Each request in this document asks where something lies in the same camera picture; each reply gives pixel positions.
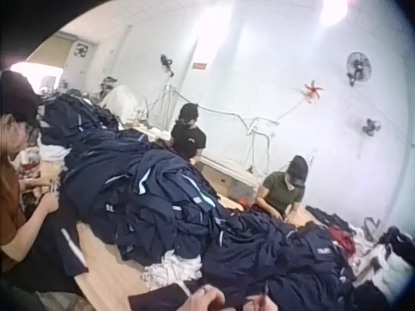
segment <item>navy tracksuit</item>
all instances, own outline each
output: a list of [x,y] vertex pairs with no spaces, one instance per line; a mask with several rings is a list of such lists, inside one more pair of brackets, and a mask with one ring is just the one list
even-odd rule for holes
[[140,133],[126,138],[102,128],[99,118],[72,100],[61,97],[64,107],[56,103],[45,114],[58,129],[54,143],[73,148],[62,173],[60,206],[115,244],[124,260],[149,265],[170,249],[185,259],[201,255],[202,282],[218,286],[231,306],[262,293],[267,280],[282,311],[342,309],[353,275],[326,229],[313,225],[295,232],[262,213],[231,214],[182,158],[155,148]]

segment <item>red sign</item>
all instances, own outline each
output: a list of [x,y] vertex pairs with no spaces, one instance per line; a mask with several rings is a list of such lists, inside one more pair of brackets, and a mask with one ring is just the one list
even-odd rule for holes
[[206,70],[206,63],[193,63],[192,69]]

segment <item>red fabric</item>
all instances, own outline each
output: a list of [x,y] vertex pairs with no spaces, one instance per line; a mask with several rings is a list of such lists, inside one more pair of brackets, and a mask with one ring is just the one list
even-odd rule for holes
[[335,229],[332,227],[329,228],[329,232],[330,232],[331,238],[334,241],[336,241],[346,251],[348,258],[350,258],[351,256],[355,254],[356,252],[355,243],[348,232],[345,232],[340,229]]

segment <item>light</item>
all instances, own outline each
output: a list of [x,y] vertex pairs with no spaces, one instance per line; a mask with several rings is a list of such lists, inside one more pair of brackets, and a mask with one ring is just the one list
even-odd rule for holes
[[228,35],[231,8],[215,6],[205,11],[198,23],[198,48],[195,58],[198,62],[210,62],[217,54]]
[[348,13],[348,0],[324,0],[320,22],[332,26],[344,19]]
[[54,89],[56,89],[59,85],[60,77],[64,72],[62,68],[27,62],[15,63],[10,69],[25,76],[36,93],[40,92],[42,79],[45,76],[54,76],[56,78],[54,83]]

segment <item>brown shirt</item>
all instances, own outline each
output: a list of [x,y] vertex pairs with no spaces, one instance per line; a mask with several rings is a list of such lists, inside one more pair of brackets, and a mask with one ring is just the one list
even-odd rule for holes
[[270,191],[264,200],[282,214],[285,214],[288,205],[300,203],[304,197],[304,189],[289,190],[284,178],[284,172],[273,172],[263,182],[263,186]]
[[[10,243],[16,236],[18,229],[25,224],[26,218],[20,207],[19,180],[14,167],[10,164],[7,155],[1,155],[1,245]],[[5,253],[1,252],[1,271],[5,272],[16,265]]]

